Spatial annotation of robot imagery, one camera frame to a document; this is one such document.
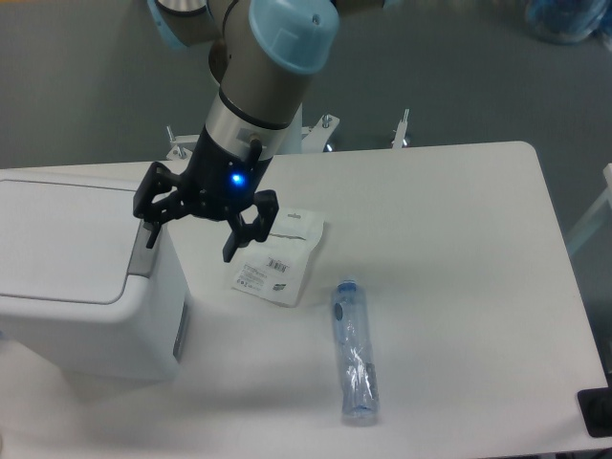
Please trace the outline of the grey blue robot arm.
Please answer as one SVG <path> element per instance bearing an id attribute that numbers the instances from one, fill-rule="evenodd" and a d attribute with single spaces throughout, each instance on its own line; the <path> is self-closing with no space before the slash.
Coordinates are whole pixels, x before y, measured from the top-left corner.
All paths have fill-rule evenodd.
<path id="1" fill-rule="evenodd" d="M 133 199 L 133 213 L 153 248 L 163 226 L 192 215 L 229 224 L 226 261 L 267 239 L 278 212 L 260 182 L 280 150 L 313 77 L 324 67 L 345 15 L 373 1 L 152 1 L 167 40 L 211 46 L 208 66 L 218 93 L 186 169 L 153 163 Z"/>

